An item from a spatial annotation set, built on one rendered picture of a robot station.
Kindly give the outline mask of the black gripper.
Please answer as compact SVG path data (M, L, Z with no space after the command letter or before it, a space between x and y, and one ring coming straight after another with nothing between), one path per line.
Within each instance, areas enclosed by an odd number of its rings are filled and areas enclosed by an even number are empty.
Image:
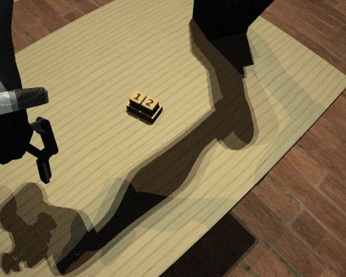
M44 144L42 150L30 144L34 130L41 135ZM29 124L26 109L1 114L0 164L4 165L12 160L20 159L26 151L38 158L36 163L40 179L45 184L49 183L52 176L49 158L58 153L50 122L38 117L35 122Z

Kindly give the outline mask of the tan shallow rectangular tray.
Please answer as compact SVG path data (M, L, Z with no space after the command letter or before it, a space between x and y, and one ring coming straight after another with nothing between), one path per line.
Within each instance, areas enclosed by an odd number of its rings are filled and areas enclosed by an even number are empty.
M146 113L144 113L144 112L142 112L142 111L140 111L140 110L130 106L130 102L126 105L126 107L127 107L127 110L129 110L129 111L131 111L131 112L133 112L133 113L135 113L135 114L137 114L137 115L139 115L139 116L149 120L152 123L154 123L156 118L159 116L159 114L163 110L162 105L159 104L159 109L157 110L157 112L152 117L152 116L150 116L150 115L148 115L148 114L146 114Z

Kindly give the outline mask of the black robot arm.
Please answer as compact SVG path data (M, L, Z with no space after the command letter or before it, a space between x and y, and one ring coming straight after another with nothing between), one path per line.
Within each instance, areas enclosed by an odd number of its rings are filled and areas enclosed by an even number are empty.
M0 0L0 115L49 103L43 87L22 89L12 41L14 0Z

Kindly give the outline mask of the tan wooden cube with black digit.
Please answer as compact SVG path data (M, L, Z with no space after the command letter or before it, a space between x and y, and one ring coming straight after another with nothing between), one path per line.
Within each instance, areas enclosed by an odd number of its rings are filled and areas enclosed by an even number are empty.
M157 110L159 109L159 101L151 98L151 97L147 97L143 103L141 104L142 107L142 112L150 115L153 117L153 115L157 112Z

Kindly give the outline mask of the tan cube with black number 1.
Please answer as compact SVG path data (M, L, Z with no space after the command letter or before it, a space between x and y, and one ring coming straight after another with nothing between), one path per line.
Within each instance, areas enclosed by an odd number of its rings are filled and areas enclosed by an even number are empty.
M130 101L130 106L138 109L138 110L142 110L141 104L143 103L143 101L146 99L147 95L139 92L139 91L135 91L131 97L129 98Z

